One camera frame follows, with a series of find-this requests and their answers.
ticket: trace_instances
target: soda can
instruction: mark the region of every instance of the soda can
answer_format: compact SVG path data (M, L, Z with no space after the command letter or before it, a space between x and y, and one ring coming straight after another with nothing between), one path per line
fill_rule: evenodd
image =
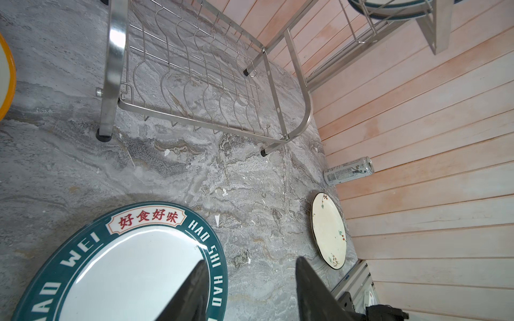
M373 174L373 164L369 157L361 157L342 165L332 167L323 172L328 185L337 185Z

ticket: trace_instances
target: orange-rimmed plate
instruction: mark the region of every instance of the orange-rimmed plate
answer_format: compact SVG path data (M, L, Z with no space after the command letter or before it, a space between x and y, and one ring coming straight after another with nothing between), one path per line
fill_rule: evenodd
M16 67L11 50L0 33L0 120L11 107L14 91L16 89Z

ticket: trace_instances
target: red chinese characters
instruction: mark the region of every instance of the red chinese characters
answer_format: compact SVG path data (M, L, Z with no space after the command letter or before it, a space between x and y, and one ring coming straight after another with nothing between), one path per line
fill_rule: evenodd
M162 217L165 215L164 214L164 209L163 210L157 210L156 209L153 214L154 214L154 216L152 217L152 220L158 219L160 221L162 219Z
M150 213L141 211L141 213L136 216L136 218L139 218L139 222L149 221L149 219L147 219L148 215L150 215Z
M171 222L176 223L176 222L177 222L177 221L175 221L175 219L176 219L176 218L178 218L178 214L177 214L177 212L175 212L175 213L171 213L171 212L169 212L169 213L168 213L168 216L167 216L167 218L166 218L166 221L170 221L170 223L171 223Z
M123 216L120 218L120 226L121 226L121 229L123 230L123 228L125 226L131 226L132 225L132 220L134 218L132 217L132 214L128 214L127 216Z

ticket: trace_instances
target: rack foot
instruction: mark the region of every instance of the rack foot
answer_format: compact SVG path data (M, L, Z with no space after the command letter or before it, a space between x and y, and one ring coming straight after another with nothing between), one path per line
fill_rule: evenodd
M106 143L106 142L110 141L113 136L112 135L111 136L100 135L100 130L98 129L97 133L96 133L96 137L102 143Z

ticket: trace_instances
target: white can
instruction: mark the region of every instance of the white can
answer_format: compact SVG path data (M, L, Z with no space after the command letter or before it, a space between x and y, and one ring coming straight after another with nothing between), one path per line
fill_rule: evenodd
M332 167L323 172L328 185L336 185L373 174L373 164L369 157L362 157L342 165Z

